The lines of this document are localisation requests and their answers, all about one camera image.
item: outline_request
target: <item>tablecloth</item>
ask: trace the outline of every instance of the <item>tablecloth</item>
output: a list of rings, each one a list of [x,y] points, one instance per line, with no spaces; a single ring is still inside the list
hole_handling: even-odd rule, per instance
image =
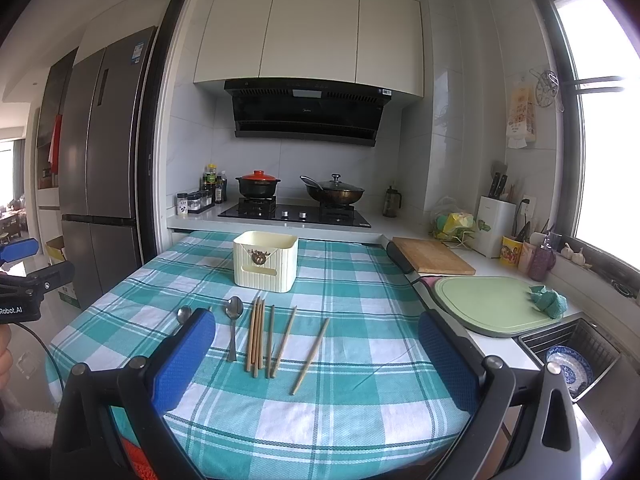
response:
[[[448,446],[468,413],[455,407],[418,342],[424,307],[380,246],[300,240],[298,274],[283,294],[234,283],[235,234],[194,232],[137,270],[84,311],[50,347],[66,377],[148,356],[177,327],[181,305],[211,307],[216,337],[178,407],[165,420],[210,478],[350,480],[425,459]],[[244,371],[250,309],[237,328],[238,361],[226,361],[225,300],[275,305],[274,347],[294,306],[291,335],[275,379]],[[290,395],[319,332],[316,359]],[[60,398],[50,364],[49,387]],[[136,441],[119,408],[123,436]]]

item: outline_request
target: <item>finger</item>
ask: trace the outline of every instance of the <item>finger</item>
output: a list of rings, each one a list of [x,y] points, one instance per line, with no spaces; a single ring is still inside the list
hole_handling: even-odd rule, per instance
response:
[[[2,390],[9,383],[9,372],[0,374],[0,390]]]
[[[9,325],[0,325],[0,354],[9,346],[9,341],[11,341]]]
[[[13,364],[14,357],[11,355],[11,352],[5,350],[2,354],[0,354],[0,374],[8,372]]]

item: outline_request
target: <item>gas stove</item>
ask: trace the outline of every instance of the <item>gas stove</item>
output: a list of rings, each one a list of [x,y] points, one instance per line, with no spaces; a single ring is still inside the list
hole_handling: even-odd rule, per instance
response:
[[[241,198],[240,202],[220,213],[225,218],[252,218],[303,224],[347,225],[370,228],[371,224],[352,205],[293,205],[278,204],[272,198]]]

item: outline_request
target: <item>refrigerator handle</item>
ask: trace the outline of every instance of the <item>refrigerator handle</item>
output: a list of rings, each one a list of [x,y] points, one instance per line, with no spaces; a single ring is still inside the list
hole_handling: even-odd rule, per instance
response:
[[[104,72],[102,72],[102,81],[100,82],[100,93],[98,94],[98,102],[96,106],[100,106],[102,104],[102,96],[104,95],[104,87],[107,86],[107,74],[109,73],[109,69],[105,68]]]

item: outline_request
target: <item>black range hood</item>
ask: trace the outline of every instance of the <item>black range hood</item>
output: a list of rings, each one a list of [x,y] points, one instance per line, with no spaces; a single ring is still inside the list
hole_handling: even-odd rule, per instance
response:
[[[328,140],[373,146],[391,90],[297,78],[229,79],[236,137]]]

